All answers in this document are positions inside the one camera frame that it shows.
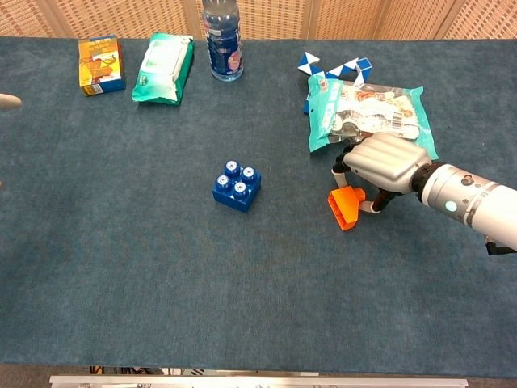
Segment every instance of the orange block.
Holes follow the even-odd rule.
[[[346,186],[332,190],[329,194],[329,205],[338,220],[341,230],[349,230],[359,219],[359,204],[366,199],[362,188]]]

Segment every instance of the table surface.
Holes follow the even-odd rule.
[[[517,188],[517,41],[247,41],[228,84],[196,42],[179,108],[132,102],[147,44],[87,98],[76,40],[0,38],[0,362],[517,376],[517,257],[413,195],[343,233],[296,69],[424,86],[441,159]],[[248,214],[212,198],[231,158]]]

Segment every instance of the white cylinder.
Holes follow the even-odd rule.
[[[499,185],[480,202],[472,228],[517,250],[517,191]]]

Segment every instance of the plastic wrapper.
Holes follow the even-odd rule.
[[[192,51],[191,36],[153,34],[138,71],[132,100],[180,105]]]
[[[311,152],[346,139],[361,141],[377,132],[391,133],[424,147],[437,159],[426,112],[420,101],[423,87],[364,84],[312,76],[309,78]]]

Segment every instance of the plastic bottle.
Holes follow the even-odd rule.
[[[203,0],[210,66],[221,81],[234,81],[242,74],[239,20],[236,0]]]

